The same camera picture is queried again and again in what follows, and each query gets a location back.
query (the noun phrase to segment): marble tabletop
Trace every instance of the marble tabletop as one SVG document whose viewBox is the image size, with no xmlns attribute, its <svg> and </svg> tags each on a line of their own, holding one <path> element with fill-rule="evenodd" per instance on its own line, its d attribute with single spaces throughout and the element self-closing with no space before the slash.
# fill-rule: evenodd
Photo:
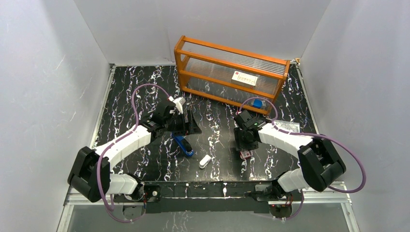
<svg viewBox="0 0 410 232">
<path fill-rule="evenodd" d="M 194 149 L 187 157 L 166 133 L 162 139 L 142 147 L 121 163 L 116 173 L 131 173 L 146 181 L 248 181 L 270 180 L 282 172 L 297 168 L 297 159 L 272 145 L 259 144 L 253 157 L 242 160 L 231 152 L 234 140 L 234 116 L 237 107 L 181 91 L 175 66 L 116 67 L 95 146 L 119 137 L 135 124 L 131 94 L 141 84 L 153 83 L 163 87 L 171 96 L 184 96 L 186 109 L 193 111 L 202 134 L 186 137 Z M 161 90 L 146 87 L 136 96 L 138 113 L 149 114 L 158 101 L 165 101 Z M 315 132 L 312 117 L 295 65 L 289 69 L 288 79 L 275 102 L 278 119 L 300 123 L 303 132 Z M 199 168 L 199 161 L 212 157 L 210 163 Z"/>
</svg>

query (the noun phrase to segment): white wall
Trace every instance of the white wall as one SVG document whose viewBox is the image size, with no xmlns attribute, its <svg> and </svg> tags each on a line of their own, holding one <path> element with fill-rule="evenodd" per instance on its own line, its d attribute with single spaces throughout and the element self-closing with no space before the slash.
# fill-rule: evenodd
<svg viewBox="0 0 410 232">
<path fill-rule="evenodd" d="M 282 59 L 301 57 L 330 0 L 74 0 L 108 62 L 174 60 L 181 35 Z"/>
<path fill-rule="evenodd" d="M 72 0 L 2 1 L 0 25 L 0 231 L 55 231 L 109 65 Z"/>
<path fill-rule="evenodd" d="M 351 194 L 361 231 L 410 231 L 410 2 L 333 0 L 302 56 L 319 131 L 343 141 L 365 165 Z M 347 186 L 360 184 L 346 160 Z"/>
</svg>

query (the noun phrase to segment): metal frame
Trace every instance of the metal frame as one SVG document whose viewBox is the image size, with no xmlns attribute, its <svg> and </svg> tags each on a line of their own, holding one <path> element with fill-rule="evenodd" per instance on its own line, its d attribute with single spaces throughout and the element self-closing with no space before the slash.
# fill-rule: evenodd
<svg viewBox="0 0 410 232">
<path fill-rule="evenodd" d="M 105 94 L 104 94 L 104 101 L 106 102 L 107 98 L 108 98 L 108 93 L 111 87 L 111 83 L 112 80 L 114 78 L 114 73 L 115 73 L 115 68 L 116 67 L 123 67 L 121 65 L 113 65 L 110 71 L 110 76 L 108 78 L 108 84 L 107 84 L 107 88 L 105 90 Z M 297 71 L 298 71 L 298 76 L 299 79 L 301 81 L 302 84 L 302 89 L 304 91 L 306 91 L 305 88 L 305 84 L 303 81 L 303 77 L 300 73 L 299 67 L 297 67 Z M 305 98 L 306 101 L 308 103 L 308 107 L 310 110 L 310 113 L 312 115 L 312 120 L 316 129 L 316 132 L 319 132 L 317 125 L 316 125 L 316 121 L 315 118 L 313 116 L 313 113 L 311 111 L 311 106 L 308 100 L 308 96 L 305 93 Z M 98 128 L 100 127 L 100 123 L 101 123 L 101 118 L 103 116 L 103 112 L 104 112 L 104 108 L 105 108 L 105 104 L 102 105 L 102 108 L 98 114 L 98 119 L 94 128 L 94 133 L 92 136 L 92 140 L 90 142 L 90 145 L 93 146 L 97 133 L 98 133 Z M 346 189 L 346 185 L 344 184 L 343 181 L 337 181 L 334 182 L 332 184 L 333 187 L 335 188 L 340 188 L 340 189 Z M 348 225 L 349 231 L 350 232 L 359 232 L 359 226 L 356 222 L 356 218 L 354 216 L 353 213 L 353 209 L 351 206 L 351 199 L 349 194 L 344 194 L 344 193 L 339 193 L 339 192 L 335 192 L 329 188 L 327 188 L 325 191 L 323 192 L 316 192 L 315 190 L 313 190 L 312 188 L 308 188 L 306 190 L 304 190 L 304 196 L 305 196 L 305 201 L 304 203 L 340 203 L 342 210 L 343 210 L 343 214 L 345 216 L 346 219 L 346 223 Z M 107 201 L 110 203 L 110 198 L 109 196 L 106 196 Z M 268 204 L 278 204 L 278 203 L 283 203 L 283 202 L 275 202 L 275 201 L 271 201 L 268 202 Z M 91 203 L 89 202 L 89 200 L 87 198 L 85 198 L 82 194 L 80 194 L 78 191 L 76 191 L 73 188 L 69 188 L 66 200 L 64 202 L 64 208 L 63 208 L 63 212 L 61 214 L 61 219 L 59 222 L 59 226 L 57 228 L 57 232 L 66 232 L 68 230 L 68 227 L 70 225 L 70 221 L 71 221 L 71 216 L 73 213 L 73 209 L 75 205 L 102 205 L 103 201 L 100 200 L 96 203 Z M 142 206 L 142 203 L 115 203 L 116 205 L 132 205 L 132 206 Z"/>
<path fill-rule="evenodd" d="M 165 61 L 165 62 L 159 62 L 159 63 L 156 63 L 156 64 L 152 64 L 152 62 L 151 63 L 149 63 L 149 64 L 133 64 L 133 65 L 131 65 L 131 64 L 119 64 L 119 65 L 114 65 L 115 67 L 130 67 L 130 66 L 167 66 L 167 65 L 175 65 L 175 62 L 173 62 L 173 61 Z"/>
</svg>

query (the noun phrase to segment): purple cable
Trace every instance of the purple cable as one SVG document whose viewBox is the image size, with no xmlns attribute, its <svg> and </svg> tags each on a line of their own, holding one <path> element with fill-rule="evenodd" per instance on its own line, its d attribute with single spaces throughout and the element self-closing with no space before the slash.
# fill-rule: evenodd
<svg viewBox="0 0 410 232">
<path fill-rule="evenodd" d="M 362 162 L 359 160 L 359 158 L 355 155 L 355 153 L 354 153 L 353 151 L 351 151 L 350 149 L 348 149 L 348 148 L 347 148 L 345 145 L 343 145 L 341 142 L 336 141 L 336 140 L 334 140 L 334 139 L 332 139 L 332 138 L 330 138 L 330 137 L 328 137 L 328 136 L 326 136 L 326 135 L 313 134 L 313 133 L 303 133 L 303 132 L 302 132 L 302 133 L 289 132 L 289 131 L 282 130 L 282 129 L 278 128 L 278 127 L 275 125 L 275 123 L 274 123 L 274 120 L 276 120 L 276 119 L 278 118 L 278 110 L 276 109 L 275 105 L 274 105 L 273 103 L 271 103 L 268 99 L 259 98 L 259 97 L 249 98 L 249 99 L 245 100 L 245 101 L 242 103 L 241 107 L 239 108 L 239 111 L 242 110 L 243 105 L 244 105 L 247 101 L 252 100 L 252 99 L 265 100 L 265 101 L 269 102 L 269 103 L 272 105 L 272 107 L 273 107 L 273 109 L 275 110 L 275 113 L 276 113 L 275 118 L 272 119 L 272 125 L 273 125 L 273 126 L 275 127 L 275 129 L 277 129 L 278 131 L 280 131 L 280 132 L 282 132 L 282 133 L 290 134 L 290 135 L 310 136 L 310 137 L 321 138 L 321 139 L 326 139 L 326 140 L 332 141 L 333 143 L 339 145 L 341 148 L 343 148 L 345 151 L 347 151 L 347 152 L 353 157 L 353 159 L 356 160 L 357 164 L 358 164 L 359 167 L 360 167 L 360 170 L 362 171 L 362 183 L 360 184 L 360 186 L 357 187 L 357 188 L 355 188 L 355 189 L 352 189 L 352 190 L 337 189 L 337 188 L 335 188 L 335 187 L 329 186 L 330 189 L 332 189 L 332 190 L 334 190 L 334 191 L 337 191 L 337 192 L 342 192 L 342 193 L 355 193 L 355 192 L 358 192 L 358 191 L 360 191 L 360 190 L 363 189 L 363 187 L 364 187 L 365 184 L 366 184 L 366 179 L 367 179 L 367 177 L 366 177 L 366 172 L 365 172 L 365 168 L 364 168 Z"/>
<path fill-rule="evenodd" d="M 137 92 L 137 90 L 139 90 L 141 87 L 144 87 L 144 86 L 154 86 L 154 87 L 157 87 L 157 88 L 161 89 L 162 91 L 164 91 L 164 93 L 166 94 L 166 96 L 169 98 L 169 94 L 165 91 L 165 89 L 163 89 L 162 87 L 160 87 L 160 86 L 158 86 L 158 85 L 156 85 L 156 84 L 143 84 L 143 85 L 138 86 L 138 87 L 134 90 L 134 92 L 132 93 L 132 96 L 131 96 L 132 108 L 133 108 L 133 110 L 134 110 L 135 119 L 136 119 L 136 120 L 135 120 L 135 121 L 136 121 L 136 123 L 135 123 L 135 128 L 134 128 L 132 131 L 135 131 L 135 130 L 137 129 L 137 127 L 138 127 L 138 124 L 139 124 L 139 116 L 138 116 L 137 108 L 136 108 L 135 102 L 134 102 L 134 95 L 135 95 L 135 93 Z M 126 138 L 127 136 L 129 136 L 130 134 L 132 134 L 132 131 L 130 131 L 130 132 L 126 133 L 125 135 L 123 135 L 123 136 L 119 137 L 118 139 L 116 139 L 116 140 L 115 140 L 115 143 L 117 143 L 117 142 L 123 140 L 124 138 Z M 139 219 L 140 217 L 142 217 L 144 214 L 141 215 L 141 216 L 139 216 L 139 217 L 137 217 L 137 218 L 135 218 L 135 219 L 126 220 L 126 221 L 125 221 L 125 220 L 121 220 L 121 219 L 119 219 L 119 218 L 116 218 L 114 215 L 111 214 L 111 212 L 114 211 L 114 208 L 115 208 L 115 206 L 114 206 L 114 200 L 113 200 L 113 195 L 110 194 L 110 198 L 111 198 L 111 207 L 110 207 L 110 205 L 108 204 L 107 199 L 105 198 L 105 194 L 104 194 L 104 191 L 103 191 L 103 185 L 101 184 L 101 162 L 103 161 L 103 157 L 104 157 L 104 155 L 106 154 L 106 152 L 107 152 L 115 143 L 111 143 L 110 145 L 108 145 L 108 146 L 104 149 L 104 151 L 102 151 L 100 157 L 98 158 L 98 162 L 97 162 L 97 185 L 98 185 L 98 190 L 99 190 L 100 195 L 101 195 L 101 199 L 102 199 L 102 201 L 104 202 L 105 209 L 107 210 L 107 212 L 108 212 L 108 214 L 110 215 L 110 217 L 111 217 L 112 219 L 118 221 L 118 222 L 130 223 L 130 222 L 133 222 L 133 221 L 135 221 L 135 220 L 138 220 L 138 219 Z"/>
<path fill-rule="evenodd" d="M 133 108 L 134 113 L 135 113 L 135 122 L 136 122 L 135 124 L 136 124 L 136 127 L 134 128 L 133 131 L 135 131 L 135 130 L 137 129 L 138 124 L 139 124 L 139 122 L 140 122 L 140 119 L 139 119 L 139 116 L 138 116 L 138 112 L 137 112 L 137 107 L 135 106 L 135 102 L 134 102 L 134 96 L 135 96 L 135 93 L 137 92 L 137 90 L 139 90 L 141 87 L 144 87 L 144 86 L 155 86 L 155 87 L 161 89 L 161 90 L 167 95 L 167 98 L 169 98 L 169 94 L 165 91 L 165 89 L 163 89 L 161 86 L 158 86 L 158 85 L 156 85 L 156 84 L 143 84 L 143 85 L 138 86 L 136 89 L 134 89 L 134 92 L 133 92 L 132 95 L 131 95 L 131 104 L 132 104 L 132 108 Z"/>
<path fill-rule="evenodd" d="M 299 206 L 299 208 L 297 209 L 297 211 L 295 212 L 295 214 L 293 214 L 293 215 L 290 216 L 290 217 L 287 217 L 286 220 L 289 220 L 289 219 L 294 218 L 294 217 L 300 212 L 300 210 L 302 209 L 303 202 L 305 201 L 305 196 L 303 195 L 303 191 L 302 191 L 302 190 L 300 190 L 300 193 L 302 194 L 302 200 L 300 201 L 300 206 Z"/>
<path fill-rule="evenodd" d="M 252 100 L 252 99 L 260 99 L 260 100 L 267 101 L 269 104 L 271 104 L 272 108 L 275 110 L 275 118 L 273 118 L 272 121 L 273 121 L 273 120 L 276 120 L 276 119 L 278 118 L 278 110 L 276 109 L 275 105 L 274 105 L 272 102 L 270 102 L 268 99 L 266 99 L 266 98 L 253 97 L 253 98 L 246 99 L 246 100 L 242 103 L 241 107 L 239 108 L 239 111 L 242 110 L 242 107 L 245 105 L 245 103 L 247 103 L 248 101 L 250 101 L 250 100 Z"/>
</svg>

